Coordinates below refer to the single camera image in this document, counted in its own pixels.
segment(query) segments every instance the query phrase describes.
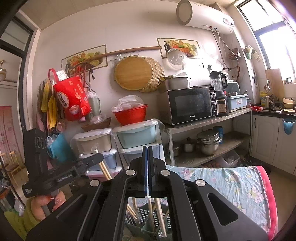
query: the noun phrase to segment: window frame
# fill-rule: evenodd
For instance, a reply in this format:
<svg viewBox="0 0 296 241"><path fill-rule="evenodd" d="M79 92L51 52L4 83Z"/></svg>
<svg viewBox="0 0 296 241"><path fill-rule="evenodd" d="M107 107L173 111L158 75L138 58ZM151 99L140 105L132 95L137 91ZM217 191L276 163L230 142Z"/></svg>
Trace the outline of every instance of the window frame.
<svg viewBox="0 0 296 241"><path fill-rule="evenodd" d="M268 33L268 32L271 32L271 31L273 31L273 30L277 30L277 29L280 28L280 27L287 26L287 24L286 24L285 21L283 20L283 21L281 21L281 22L273 23L273 24L271 24L271 25L268 25L268 26L266 26L266 27L264 27L264 28L261 28L261 29L258 29L258 30L254 30L253 27L252 27L252 25L250 24L248 18L246 17L246 15L244 14L244 12L241 10L241 7L242 7L242 6L244 6L245 4L247 4L248 2L251 2L251 1L252 1L252 0L246 0L246 1L244 1L244 2L242 2L241 4L237 5L237 8L238 8L239 11L241 12L241 14L244 16L244 18L246 19L247 23L249 24L251 30L253 31L253 33L254 33L254 35L255 35L255 37L256 37L256 40L257 40L257 42L258 42L258 44L259 44L259 47L260 47L260 49L261 49L261 51L262 51L262 53L263 53L263 57L264 57L264 60L265 60L265 62L266 62L266 65L267 65L267 69L270 69L270 68L271 68L271 66L270 66L270 62L269 62L268 56L267 56L267 54L266 54L265 48L264 48L264 46L263 46L263 43L262 43L262 41L261 41L261 39L260 39L260 35L265 34L265 33ZM254 1L256 1L256 2L261 6L261 8L264 10L264 12L268 15L268 13L267 13L266 10L264 9L264 7L261 5L261 3L260 3L258 0L254 0ZM286 47L286 50L287 50L287 55L288 55L288 57L289 57L289 59L290 59L290 62L291 62L291 66L292 66L293 73L295 73L295 67L294 67L294 65L293 65L293 62L292 62L292 59L291 59L291 56L290 56L290 53L289 53L289 50L287 49L287 47Z"/></svg>
<svg viewBox="0 0 296 241"><path fill-rule="evenodd" d="M18 80L18 105L19 105L19 114L20 114L20 124L22 128L22 132L24 133L27 130L26 122L25 122L25 114L24 114L24 101L23 101L23 87L24 87L24 72L25 72L25 64L27 59L27 53L29 50L29 46L31 43L31 39L33 36L34 31L30 29L27 25L25 25L20 19L16 16L13 17L12 21L25 30L28 34L28 40L25 46L25 50L21 50L10 43L5 42L4 40L0 39L0 49L3 49L9 53L12 53L16 56L22 58L21 66L20 66L20 75Z"/></svg>

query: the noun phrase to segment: person's hand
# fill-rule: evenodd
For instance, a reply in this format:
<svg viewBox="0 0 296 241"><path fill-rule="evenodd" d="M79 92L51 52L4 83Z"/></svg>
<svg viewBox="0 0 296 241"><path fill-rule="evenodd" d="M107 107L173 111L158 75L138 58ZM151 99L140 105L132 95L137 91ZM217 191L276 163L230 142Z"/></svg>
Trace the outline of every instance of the person's hand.
<svg viewBox="0 0 296 241"><path fill-rule="evenodd" d="M42 206L48 205L48 203L53 199L54 199L55 205L52 209L52 212L66 201L65 195L62 191L60 191L55 198L52 196L36 196L32 199L31 211L37 220L42 221L43 219L45 219L45 214L42 209Z"/></svg>

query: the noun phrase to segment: round wooden cutting board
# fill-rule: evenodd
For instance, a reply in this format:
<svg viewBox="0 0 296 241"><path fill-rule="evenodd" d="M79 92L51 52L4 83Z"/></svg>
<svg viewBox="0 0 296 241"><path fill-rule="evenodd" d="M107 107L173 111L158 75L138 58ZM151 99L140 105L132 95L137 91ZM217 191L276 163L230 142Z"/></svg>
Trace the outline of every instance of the round wooden cutting board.
<svg viewBox="0 0 296 241"><path fill-rule="evenodd" d="M150 57L142 57L145 59L150 66L152 67L152 78L150 79L149 83L143 88L140 89L140 92L153 92L157 89L157 86L160 84L159 77L164 77L165 74L163 72L163 69L161 68L161 65L155 60Z"/></svg>
<svg viewBox="0 0 296 241"><path fill-rule="evenodd" d="M141 57L128 57L121 60L115 67L115 80L126 90L144 88L152 77L150 64Z"/></svg>

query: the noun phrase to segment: pink storage bin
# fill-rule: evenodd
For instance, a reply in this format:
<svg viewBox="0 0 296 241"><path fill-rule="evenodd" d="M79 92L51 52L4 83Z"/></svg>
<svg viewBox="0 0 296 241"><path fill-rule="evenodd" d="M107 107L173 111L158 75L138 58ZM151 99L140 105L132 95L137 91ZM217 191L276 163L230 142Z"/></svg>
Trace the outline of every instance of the pink storage bin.
<svg viewBox="0 0 296 241"><path fill-rule="evenodd" d="M120 171L122 170L122 167L121 166L117 166L115 169L111 169L110 173L113 175L113 176L116 176ZM90 179L90 180L93 180L93 179L97 179L99 180L100 182L104 182L104 181L107 181L106 177L104 176L103 172L102 171L86 171L85 172L85 175Z"/></svg>

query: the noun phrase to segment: lower shelf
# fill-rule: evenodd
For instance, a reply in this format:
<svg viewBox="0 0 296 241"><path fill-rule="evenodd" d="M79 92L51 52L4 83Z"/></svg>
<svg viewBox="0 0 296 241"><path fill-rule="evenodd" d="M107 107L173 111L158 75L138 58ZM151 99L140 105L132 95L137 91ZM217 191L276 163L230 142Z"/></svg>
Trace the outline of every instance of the lower shelf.
<svg viewBox="0 0 296 241"><path fill-rule="evenodd" d="M250 135L236 131L227 133L223 135L223 143L219 145L219 148L214 155L206 156L205 154L201 153L200 150L192 153L181 153L179 156L175 156L175 165L177 167L197 167L229 152L250 138ZM170 164L170 157L166 157L166 163L168 165Z"/></svg>

